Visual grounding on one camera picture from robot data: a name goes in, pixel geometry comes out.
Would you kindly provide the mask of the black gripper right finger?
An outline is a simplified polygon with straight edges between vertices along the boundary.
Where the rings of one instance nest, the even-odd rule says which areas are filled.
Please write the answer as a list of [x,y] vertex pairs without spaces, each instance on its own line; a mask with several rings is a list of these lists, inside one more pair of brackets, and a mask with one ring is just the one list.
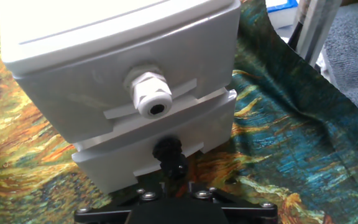
[[277,218],[278,208],[272,202],[251,203],[216,187],[205,184],[188,183],[188,193],[192,198],[211,202],[230,217]]

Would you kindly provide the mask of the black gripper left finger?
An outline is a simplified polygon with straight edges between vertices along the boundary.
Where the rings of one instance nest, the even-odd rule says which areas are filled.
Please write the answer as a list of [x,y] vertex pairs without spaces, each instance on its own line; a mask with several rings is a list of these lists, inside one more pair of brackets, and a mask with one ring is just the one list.
[[164,182],[138,188],[124,198],[112,200],[109,204],[94,208],[83,207],[75,211],[75,223],[125,223],[130,212],[145,203],[154,202],[167,196]]

